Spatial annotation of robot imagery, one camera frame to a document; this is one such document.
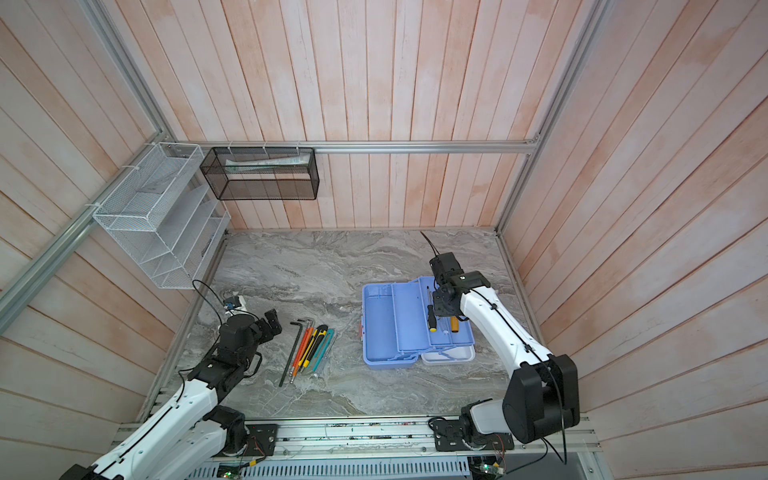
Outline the black handle screwdriver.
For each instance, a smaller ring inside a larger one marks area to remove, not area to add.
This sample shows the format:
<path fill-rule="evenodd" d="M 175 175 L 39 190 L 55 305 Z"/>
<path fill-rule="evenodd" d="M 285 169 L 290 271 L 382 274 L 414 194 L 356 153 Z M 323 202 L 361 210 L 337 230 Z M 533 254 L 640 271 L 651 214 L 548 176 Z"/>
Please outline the black handle screwdriver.
<path fill-rule="evenodd" d="M 427 288 L 427 325 L 431 333 L 437 331 L 437 317 L 434 310 L 433 290 Z"/>

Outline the blue tool box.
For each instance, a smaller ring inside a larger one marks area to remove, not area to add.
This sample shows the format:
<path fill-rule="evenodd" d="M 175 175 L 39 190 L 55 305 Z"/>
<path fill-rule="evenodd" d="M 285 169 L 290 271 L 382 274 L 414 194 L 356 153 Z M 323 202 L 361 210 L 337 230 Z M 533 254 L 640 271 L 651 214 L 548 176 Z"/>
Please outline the blue tool box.
<path fill-rule="evenodd" d="M 427 325 L 427 288 L 437 284 L 432 276 L 405 283 L 372 283 L 362 289 L 363 360 L 374 370 L 407 368 L 420 355 L 460 346 L 473 346 L 469 323 L 460 321 L 452 333 L 450 318 L 437 317 L 437 331 Z"/>

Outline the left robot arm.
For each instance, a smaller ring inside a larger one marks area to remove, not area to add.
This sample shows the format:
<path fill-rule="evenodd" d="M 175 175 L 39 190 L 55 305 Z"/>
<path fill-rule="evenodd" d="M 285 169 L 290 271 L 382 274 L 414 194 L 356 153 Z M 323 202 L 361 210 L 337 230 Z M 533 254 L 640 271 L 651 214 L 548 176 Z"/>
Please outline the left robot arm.
<path fill-rule="evenodd" d="M 63 479 L 184 479 L 208 459 L 242 456 L 249 443 L 243 413 L 221 402 L 261 362 L 258 347 L 282 332 L 274 309 L 233 313 L 218 340 L 173 396 L 127 439 Z"/>

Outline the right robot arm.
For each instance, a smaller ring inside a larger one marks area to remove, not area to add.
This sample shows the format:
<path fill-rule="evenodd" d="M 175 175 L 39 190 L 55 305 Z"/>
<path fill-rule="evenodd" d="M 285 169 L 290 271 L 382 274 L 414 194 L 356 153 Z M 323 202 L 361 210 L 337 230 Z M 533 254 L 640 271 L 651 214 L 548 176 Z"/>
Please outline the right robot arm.
<path fill-rule="evenodd" d="M 462 411 L 470 437 L 509 434 L 528 444 L 580 423 L 574 361 L 567 355 L 554 355 L 533 338 L 482 274 L 440 275 L 433 300 L 436 316 L 471 321 L 509 376 L 503 398 L 480 401 Z"/>

